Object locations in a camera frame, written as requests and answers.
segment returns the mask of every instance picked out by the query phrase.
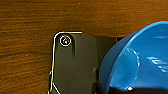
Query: brown wooden table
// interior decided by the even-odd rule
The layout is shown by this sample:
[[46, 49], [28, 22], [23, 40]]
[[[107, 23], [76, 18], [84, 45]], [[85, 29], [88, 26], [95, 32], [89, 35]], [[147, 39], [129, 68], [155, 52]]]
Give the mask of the brown wooden table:
[[168, 20], [166, 0], [0, 0], [0, 93], [46, 94], [58, 31], [123, 37]]

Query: wooden surface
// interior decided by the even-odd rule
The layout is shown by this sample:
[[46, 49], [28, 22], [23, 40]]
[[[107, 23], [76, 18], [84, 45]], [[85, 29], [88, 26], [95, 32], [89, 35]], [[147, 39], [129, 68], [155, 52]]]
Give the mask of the wooden surface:
[[167, 0], [0, 0], [0, 94], [46, 94], [58, 31], [126, 36], [168, 20]]

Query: gray plastic panel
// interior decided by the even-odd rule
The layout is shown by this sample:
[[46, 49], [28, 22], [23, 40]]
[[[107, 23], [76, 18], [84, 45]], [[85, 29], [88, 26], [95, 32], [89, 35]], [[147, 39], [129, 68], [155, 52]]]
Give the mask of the gray plastic panel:
[[[66, 34], [72, 41], [69, 46], [62, 46], [59, 38]], [[100, 42], [100, 37], [89, 34], [61, 33], [55, 39], [53, 81], [60, 94], [91, 94], [92, 84], [96, 81], [98, 61], [103, 59], [115, 38], [108, 38], [114, 43]]]

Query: black plastic part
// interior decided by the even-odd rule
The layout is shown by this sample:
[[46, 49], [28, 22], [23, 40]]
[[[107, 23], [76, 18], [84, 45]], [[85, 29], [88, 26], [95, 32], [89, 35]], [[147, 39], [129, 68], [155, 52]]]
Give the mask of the black plastic part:
[[91, 94], [105, 94], [102, 88], [100, 87], [98, 82], [94, 82], [92, 85], [92, 93]]
[[132, 91], [121, 91], [111, 87], [108, 94], [168, 94], [168, 90], [161, 88], [135, 88]]

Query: blue plastic object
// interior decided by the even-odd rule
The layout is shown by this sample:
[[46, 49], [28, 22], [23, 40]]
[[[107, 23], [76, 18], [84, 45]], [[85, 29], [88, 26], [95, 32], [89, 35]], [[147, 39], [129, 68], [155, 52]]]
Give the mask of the blue plastic object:
[[99, 83], [123, 91], [168, 89], [168, 22], [153, 23], [113, 46], [104, 57]]

